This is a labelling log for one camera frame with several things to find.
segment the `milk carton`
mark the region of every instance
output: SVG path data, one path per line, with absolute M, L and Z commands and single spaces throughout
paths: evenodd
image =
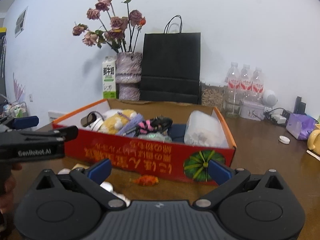
M 106 57 L 102 62 L 103 98 L 116 98 L 116 57 Z

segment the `yellow mug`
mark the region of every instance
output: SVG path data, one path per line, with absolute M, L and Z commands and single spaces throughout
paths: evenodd
M 320 155 L 320 124 L 316 124 L 316 128 L 312 131 L 308 139 L 308 149 L 313 150 Z

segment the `purple package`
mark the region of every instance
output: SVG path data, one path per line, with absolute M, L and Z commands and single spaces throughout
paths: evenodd
M 308 140 L 315 124 L 316 121 L 312 117 L 303 114 L 290 114 L 286 129 L 297 140 Z
M 119 130 L 119 132 L 116 133 L 116 135 L 123 135 L 126 131 L 129 131 L 130 129 L 135 128 L 138 123 L 142 122 L 143 116 L 141 114 L 137 114 L 134 118 L 132 118 L 124 127 Z M 126 137 L 134 137 L 135 132 L 130 132 L 126 134 Z

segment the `red cardboard box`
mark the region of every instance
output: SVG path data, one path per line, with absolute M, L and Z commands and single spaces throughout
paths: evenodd
M 221 147 L 190 146 L 182 143 L 162 143 L 93 132 L 80 121 L 90 112 L 104 113 L 109 109 L 133 109 L 145 119 L 162 115 L 173 123 L 186 123 L 192 111 L 199 110 L 220 121 L 225 140 Z M 66 155 L 94 163 L 109 158 L 113 167 L 163 179 L 215 184 L 207 173 L 206 162 L 218 160 L 230 166 L 236 143 L 223 116 L 217 108 L 186 103 L 119 101 L 103 99 L 66 114 L 52 123 L 54 129 L 76 125 L 77 139 L 65 143 Z

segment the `navy blue cloth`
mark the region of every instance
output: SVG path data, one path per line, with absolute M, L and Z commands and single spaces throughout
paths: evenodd
M 184 143 L 184 134 L 186 133 L 186 124 L 172 124 L 168 128 L 168 135 L 171 137 L 173 142 Z

